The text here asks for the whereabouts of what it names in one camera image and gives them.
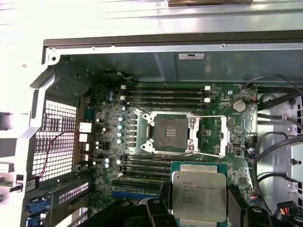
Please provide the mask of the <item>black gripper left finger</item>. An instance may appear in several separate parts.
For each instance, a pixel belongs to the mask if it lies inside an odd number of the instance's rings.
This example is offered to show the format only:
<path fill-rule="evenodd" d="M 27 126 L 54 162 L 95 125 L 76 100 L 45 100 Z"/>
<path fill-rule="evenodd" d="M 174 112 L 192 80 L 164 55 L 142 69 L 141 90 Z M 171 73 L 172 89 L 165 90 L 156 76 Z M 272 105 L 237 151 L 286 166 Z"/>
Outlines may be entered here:
<path fill-rule="evenodd" d="M 150 197 L 145 202 L 147 227 L 172 226 L 172 182 L 164 182 L 158 197 Z"/>

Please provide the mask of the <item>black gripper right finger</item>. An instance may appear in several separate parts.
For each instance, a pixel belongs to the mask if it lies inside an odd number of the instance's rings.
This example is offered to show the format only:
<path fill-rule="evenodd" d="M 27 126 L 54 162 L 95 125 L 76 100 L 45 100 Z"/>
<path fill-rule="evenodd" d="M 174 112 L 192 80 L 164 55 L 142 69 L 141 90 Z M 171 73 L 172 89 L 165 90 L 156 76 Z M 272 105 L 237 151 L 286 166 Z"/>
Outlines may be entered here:
<path fill-rule="evenodd" d="M 250 206 L 243 198 L 238 186 L 228 186 L 228 217 L 233 227 L 268 227 L 268 212 L 257 206 Z"/>

